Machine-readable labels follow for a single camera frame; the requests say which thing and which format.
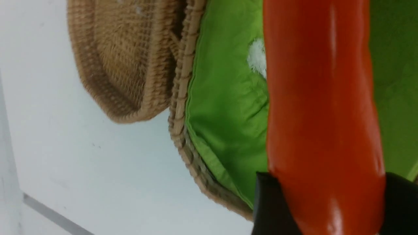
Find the green fabric lining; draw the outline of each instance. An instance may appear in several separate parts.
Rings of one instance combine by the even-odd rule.
[[[370,51],[386,170],[418,174],[418,1],[372,0]]]
[[[208,0],[186,105],[186,126],[215,178],[250,207],[267,171],[265,80],[246,63],[263,36],[262,0]],[[418,1],[372,0],[370,50],[385,166],[418,174]]]
[[[209,0],[189,85],[186,125],[215,178],[250,207],[255,173],[267,171],[268,92],[248,48],[263,37],[262,0]]]

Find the red bell pepper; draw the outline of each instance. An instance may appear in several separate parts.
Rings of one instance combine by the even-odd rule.
[[[375,235],[385,169],[369,0],[264,0],[269,172],[304,235]]]

